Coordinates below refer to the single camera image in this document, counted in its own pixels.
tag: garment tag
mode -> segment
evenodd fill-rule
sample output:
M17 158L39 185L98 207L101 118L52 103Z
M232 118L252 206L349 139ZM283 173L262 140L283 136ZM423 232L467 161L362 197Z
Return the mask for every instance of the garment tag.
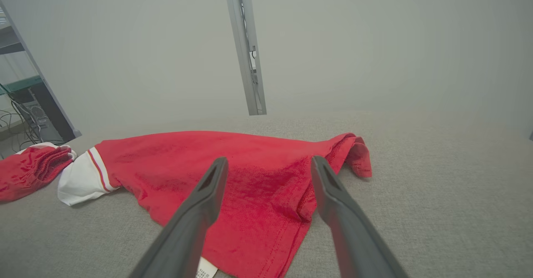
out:
M200 257L200 263L198 264L198 270L196 271L196 278L213 278L218 268L212 263Z

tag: gray fabric surface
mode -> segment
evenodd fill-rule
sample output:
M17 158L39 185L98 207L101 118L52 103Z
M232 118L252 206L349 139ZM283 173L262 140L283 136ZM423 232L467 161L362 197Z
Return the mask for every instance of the gray fabric surface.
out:
M533 276L533 142L503 128L438 117L344 112L256 116L88 133L103 139L222 130L320 141L361 135L373 178L341 180L412 278ZM127 277L161 227L125 190L73 208L57 180L0 205L0 277ZM328 227L315 214L288 278L337 277ZM217 277L226 277L218 273Z

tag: red cloth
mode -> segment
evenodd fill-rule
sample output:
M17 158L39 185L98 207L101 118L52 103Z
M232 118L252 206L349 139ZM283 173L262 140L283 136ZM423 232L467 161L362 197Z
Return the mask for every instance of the red cloth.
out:
M0 202L18 200L50 183L72 162L70 152L68 146L29 147L0 160Z
M113 187L123 185L161 225L171 219L220 156L229 173L218 220L207 231L202 256L239 278L285 275L316 208L311 158L338 173L347 162L371 176L368 149L346 133L328 141L225 132L173 132L107 140L95 146Z

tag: wire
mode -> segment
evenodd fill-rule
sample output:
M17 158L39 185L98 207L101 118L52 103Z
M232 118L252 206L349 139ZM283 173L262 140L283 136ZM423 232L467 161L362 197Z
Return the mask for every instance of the wire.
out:
M11 127L10 127L10 124L11 124L11 115L12 115L12 113L9 113L9 114L7 114L7 115L2 115L2 116L0 117L0 120L2 120L3 117L5 117L5 116L9 116L9 123L6 122L5 120L2 120L2 122L6 123L6 125L7 125L7 131L8 131L10 134L12 134L12 132L11 132ZM17 153L17 151L15 151L15 149L13 148L13 138L12 138L12 137L11 137L11 150L13 150L13 152Z
M28 125L28 133L30 134L30 136L35 135L35 138L39 140L39 136L35 133L35 130L33 130L29 125Z
M17 113L8 113L6 115L0 116L0 120L7 125L7 130L9 131L10 134L23 134L24 132L13 132L13 131L11 131L11 116L15 116L15 115L18 115L18 114ZM10 116L9 123L6 122L5 120L2 120L2 118L6 117L6 116Z
M15 107L14 104L17 104L17 105L19 106L19 109L23 110L21 104L16 103L15 101L11 100L11 106L13 107L13 109L15 109L15 112L17 112L17 114L19 115L20 120L23 121L23 122L26 121L26 122L28 123L28 120L25 120L25 118L23 118L23 116L17 111L17 108ZM33 118L33 116L32 116L31 113L29 113L29 112L26 111L26 110L25 110L24 112L26 112L26 113L29 114L29 116L30 116L30 118L32 119L32 121L34 122L35 126L37 126L37 127L39 128L39 134L38 134L38 135L35 134L35 135L36 135L36 137L38 138L38 140L40 140L40 141L43 143L42 138L40 137L40 126L37 124L37 121L34 120L34 118ZM29 135L28 135L28 134L26 134L26 135L27 135L27 137L28 137L29 139L33 140L32 137L31 137L31 132L30 132Z
M23 146L25 143L29 143L30 141L31 141L31 140L27 140L27 141L25 141L24 143L21 143L21 144L19 145L19 151L22 151L22 146Z
M20 139L19 134L15 135L15 138L17 139L17 143L19 144L19 151L20 151Z
M9 111L5 111L4 109L0 109L0 111L6 113L5 115L2 115L2 116L0 117L0 120L2 120L2 118L3 118L4 116L7 116L7 115L13 115L13 114L14 114L14 113L10 113ZM2 120L2 122L4 122L4 123L8 126L8 128L9 128L9 124L8 124L5 120Z

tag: metal shelf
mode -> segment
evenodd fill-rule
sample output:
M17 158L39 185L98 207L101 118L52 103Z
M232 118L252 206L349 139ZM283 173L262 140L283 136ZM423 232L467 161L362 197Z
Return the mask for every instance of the metal shelf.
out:
M17 90L21 90L23 88L29 88L30 86L33 86L39 83L42 83L42 79L40 78L40 75L36 75L34 77L29 77L23 80L5 84L4 87L6 88L8 92L12 93L12 92L16 92ZM5 93L6 93L5 90L0 88L0 95L3 95Z
M24 51L12 26L0 29L0 55Z

